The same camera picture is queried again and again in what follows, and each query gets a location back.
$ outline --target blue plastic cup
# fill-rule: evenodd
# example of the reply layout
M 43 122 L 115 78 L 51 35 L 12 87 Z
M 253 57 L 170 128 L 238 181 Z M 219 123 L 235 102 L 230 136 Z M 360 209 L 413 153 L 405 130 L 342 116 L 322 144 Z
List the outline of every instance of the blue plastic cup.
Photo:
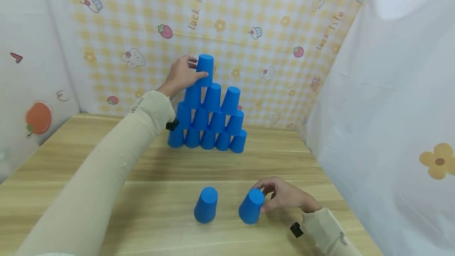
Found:
M 224 96 L 223 104 L 221 105 L 221 112 L 226 115 L 235 115 L 240 101 L 240 89 L 234 86 L 227 88 L 226 95 Z
M 189 128 L 191 125 L 191 109 L 188 108 L 185 102 L 181 101 L 177 105 L 176 119 L 179 121 L 177 128 Z
M 221 85 L 218 83 L 212 83 L 207 87 L 207 92 L 204 98 L 204 109 L 211 113 L 216 112 L 220 109 L 221 101 Z
M 211 222 L 216 215 L 216 203 L 218 203 L 218 192 L 213 187 L 205 187 L 194 207 L 194 218 L 200 223 Z
M 199 131 L 193 127 L 189 127 L 188 130 L 186 130 L 185 145 L 189 148 L 195 148 L 199 146 L 199 141 Z
M 196 72 L 206 71 L 209 75 L 207 77 L 197 80 L 196 85 L 199 87 L 209 87 L 212 85 L 213 80 L 213 61 L 211 55 L 199 55 L 197 60 Z
M 239 216 L 244 223 L 253 225 L 258 222 L 264 194 L 259 189 L 251 189 L 239 206 Z
M 169 131 L 167 144 L 173 148 L 181 147 L 183 145 L 183 129 L 176 128 L 173 131 Z
M 237 110 L 237 113 L 229 118 L 227 122 L 226 132 L 231 136 L 238 136 L 242 130 L 243 112 Z
M 209 130 L 204 130 L 201 138 L 201 148 L 210 150 L 215 147 L 215 133 Z
M 209 113 L 202 108 L 196 109 L 196 112 L 194 113 L 192 127 L 194 127 L 197 130 L 205 130 L 208 125 Z
M 221 112 L 214 112 L 210 119 L 208 129 L 214 133 L 221 133 L 224 131 L 224 125 L 226 124 L 226 115 Z
M 230 134 L 226 132 L 221 132 L 216 138 L 215 147 L 219 151 L 227 151 L 229 149 L 230 143 L 231 143 Z
M 246 131 L 241 130 L 240 134 L 238 136 L 233 137 L 229 148 L 234 153 L 242 153 L 243 149 L 245 148 L 245 142 L 246 142 Z
M 201 88 L 200 86 L 189 86 L 185 90 L 185 97 L 183 98 L 186 107 L 190 109 L 197 109 L 201 105 Z

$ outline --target black wrist strap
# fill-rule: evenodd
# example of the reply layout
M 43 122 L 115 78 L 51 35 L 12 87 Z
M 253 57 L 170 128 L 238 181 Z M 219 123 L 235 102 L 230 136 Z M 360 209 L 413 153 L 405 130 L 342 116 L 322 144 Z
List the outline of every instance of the black wrist strap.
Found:
M 295 222 L 291 227 L 290 230 L 292 231 L 293 235 L 296 238 L 299 238 L 300 236 L 303 235 L 303 231 L 300 229 L 300 223 Z
M 168 122 L 166 124 L 166 130 L 170 130 L 171 132 L 173 132 L 178 125 L 179 125 L 178 119 L 174 119 L 174 121 Z

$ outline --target yellow flower print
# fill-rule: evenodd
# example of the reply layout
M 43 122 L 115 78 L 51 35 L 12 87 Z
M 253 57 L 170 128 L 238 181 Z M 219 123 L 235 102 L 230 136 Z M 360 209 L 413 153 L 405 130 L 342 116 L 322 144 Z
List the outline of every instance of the yellow flower print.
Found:
M 223 20 L 221 19 L 218 19 L 215 24 L 213 25 L 213 27 L 215 27 L 216 31 L 217 32 L 222 32 L 224 31 L 224 29 L 226 28 L 226 22 L 224 22 Z
M 339 52 L 339 50 L 340 50 L 340 47 L 341 47 L 340 44 L 336 44 L 336 45 L 333 47 L 332 53 L 333 53 L 334 55 L 338 54 L 338 52 Z
M 233 77 L 239 77 L 240 76 L 240 70 L 238 68 L 234 68 L 231 72 L 231 75 Z
M 440 143 L 433 151 L 425 151 L 419 156 L 420 163 L 428 167 L 428 175 L 436 180 L 446 177 L 446 173 L 455 175 L 455 157 L 452 147 L 447 143 Z
M 289 26 L 290 23 L 291 23 L 291 17 L 289 17 L 289 16 L 283 16 L 283 18 L 282 18 L 281 21 L 280 21 L 280 24 L 281 24 L 283 27 Z
M 288 89 L 289 89 L 288 95 L 294 96 L 295 95 L 295 90 L 292 88 L 292 86 L 288 86 Z
M 138 89 L 138 91 L 134 92 L 134 97 L 141 98 L 144 95 L 144 89 Z
M 96 62 L 96 56 L 92 52 L 84 52 L 84 59 L 88 62 Z

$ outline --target orange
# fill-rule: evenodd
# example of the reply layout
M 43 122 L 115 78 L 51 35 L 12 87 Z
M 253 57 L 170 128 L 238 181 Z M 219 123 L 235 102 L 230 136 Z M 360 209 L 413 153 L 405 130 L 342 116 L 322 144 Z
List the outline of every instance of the orange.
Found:
M 52 122 L 52 110 L 45 101 L 36 101 L 26 114 L 27 136 L 47 132 Z

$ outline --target cupcake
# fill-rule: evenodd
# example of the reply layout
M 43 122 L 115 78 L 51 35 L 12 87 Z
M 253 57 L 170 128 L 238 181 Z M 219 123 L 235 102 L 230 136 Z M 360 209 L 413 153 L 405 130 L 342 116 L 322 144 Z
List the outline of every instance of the cupcake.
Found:
M 81 3 L 87 5 L 88 8 L 95 13 L 99 13 L 103 8 L 103 4 L 101 4 L 100 0 L 84 0 L 84 2 L 81 1 Z
M 262 36 L 262 29 L 260 27 L 253 27 L 250 31 L 251 37 L 257 40 L 259 37 Z

